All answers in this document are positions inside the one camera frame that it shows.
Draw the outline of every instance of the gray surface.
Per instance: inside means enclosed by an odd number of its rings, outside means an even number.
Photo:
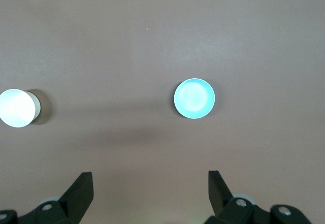
[[[92,171],[82,223],[201,224],[208,170],[269,209],[325,223],[325,0],[0,0],[0,90],[33,89],[0,125],[0,209],[25,214]],[[176,86],[215,88],[206,118]]]

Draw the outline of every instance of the black bracket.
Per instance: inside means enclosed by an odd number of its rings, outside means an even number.
[[[270,212],[244,198],[234,198],[218,171],[209,171],[209,199],[215,216],[205,224],[311,224],[289,205],[274,205]]]
[[[43,203],[21,217],[14,210],[1,210],[0,224],[78,224],[92,199],[92,174],[84,172],[58,201]]]

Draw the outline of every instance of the white cylinder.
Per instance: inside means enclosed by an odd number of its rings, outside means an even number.
[[[9,126],[27,126],[40,111],[40,101],[31,92],[9,89],[0,94],[0,118]]]

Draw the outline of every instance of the cup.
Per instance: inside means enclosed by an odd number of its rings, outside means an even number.
[[[40,101],[31,92],[9,89],[0,94],[0,118],[9,126],[27,126],[40,111]]]

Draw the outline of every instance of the screw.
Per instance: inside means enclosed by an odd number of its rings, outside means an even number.
[[[237,205],[241,206],[241,207],[246,207],[247,204],[246,204],[246,201],[242,200],[242,199],[238,199],[236,201]]]
[[[42,207],[42,210],[43,211],[46,211],[46,210],[49,210],[49,209],[51,209],[52,208],[52,205],[51,204],[47,204],[47,205],[44,205],[43,207]]]
[[[7,214],[0,214],[0,220],[4,220],[7,218]]]
[[[284,207],[284,206],[280,206],[278,208],[278,210],[280,211],[281,214],[284,214],[284,215],[291,215],[291,212],[288,208]]]

